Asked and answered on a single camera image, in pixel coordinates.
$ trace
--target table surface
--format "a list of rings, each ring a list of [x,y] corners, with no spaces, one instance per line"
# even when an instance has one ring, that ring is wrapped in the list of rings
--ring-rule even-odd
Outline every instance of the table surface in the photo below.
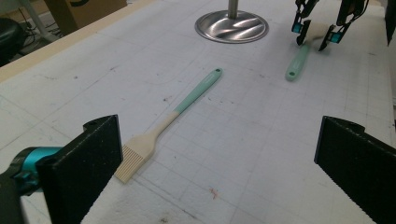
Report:
[[[143,2],[0,68],[1,171],[24,148],[64,146],[106,115],[119,115],[125,143],[221,67],[138,174],[127,185],[113,177],[83,223],[373,223],[313,159],[324,115],[396,145],[384,8],[369,7],[340,45],[317,52],[317,41],[288,82],[299,49],[292,1],[240,1],[270,26],[240,45],[194,31],[226,1]],[[312,18],[330,25],[339,4],[320,1]],[[50,223],[41,193],[22,200],[31,223]]]

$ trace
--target cardboard box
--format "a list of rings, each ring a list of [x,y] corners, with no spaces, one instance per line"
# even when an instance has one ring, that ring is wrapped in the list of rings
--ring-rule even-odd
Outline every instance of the cardboard box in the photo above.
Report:
[[[126,7],[126,0],[45,0],[63,35]]]

